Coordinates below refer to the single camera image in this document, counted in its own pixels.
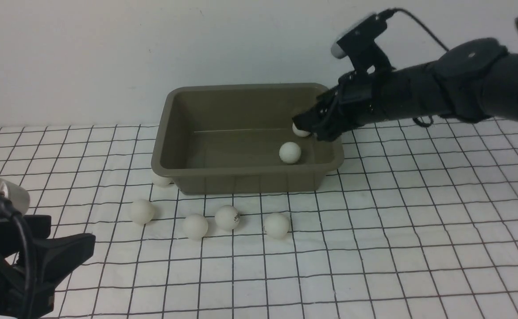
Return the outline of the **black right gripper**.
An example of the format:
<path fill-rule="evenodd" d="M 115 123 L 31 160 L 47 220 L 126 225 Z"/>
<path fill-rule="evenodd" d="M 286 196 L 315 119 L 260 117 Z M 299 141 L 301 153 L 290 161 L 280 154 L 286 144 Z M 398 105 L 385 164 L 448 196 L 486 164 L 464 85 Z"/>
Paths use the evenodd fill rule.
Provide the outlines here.
<path fill-rule="evenodd" d="M 401 119 L 399 99 L 389 94 L 399 89 L 398 71 L 356 75 L 344 74 L 338 85 L 318 95 L 311 109 L 293 117 L 302 131 L 311 131 L 318 141 L 333 142 L 344 132 L 367 124 Z"/>

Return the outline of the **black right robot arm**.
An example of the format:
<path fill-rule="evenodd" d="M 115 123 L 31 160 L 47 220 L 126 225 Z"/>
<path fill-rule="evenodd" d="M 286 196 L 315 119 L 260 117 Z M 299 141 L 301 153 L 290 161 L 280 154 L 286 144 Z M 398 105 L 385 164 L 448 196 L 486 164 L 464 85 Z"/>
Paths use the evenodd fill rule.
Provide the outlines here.
<path fill-rule="evenodd" d="M 421 65 L 346 74 L 293 124 L 320 141 L 334 141 L 367 124 L 434 116 L 470 124 L 492 117 L 518 122 L 518 53 L 484 38 Z"/>

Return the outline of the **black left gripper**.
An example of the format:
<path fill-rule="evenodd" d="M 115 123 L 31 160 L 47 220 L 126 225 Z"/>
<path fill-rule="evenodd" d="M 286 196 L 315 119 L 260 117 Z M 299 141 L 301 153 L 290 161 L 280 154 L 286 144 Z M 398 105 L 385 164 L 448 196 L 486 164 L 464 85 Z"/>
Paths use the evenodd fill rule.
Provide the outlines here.
<path fill-rule="evenodd" d="M 36 249 L 36 290 L 29 319 L 38 319 L 54 309 L 54 291 L 65 277 L 93 256 L 96 236 L 91 233 L 47 239 L 52 218 L 48 215 L 24 216 Z M 0 221 L 0 315 L 19 317 L 23 305 L 24 262 L 11 265 L 6 258 L 20 253 L 21 239 L 16 226 Z"/>

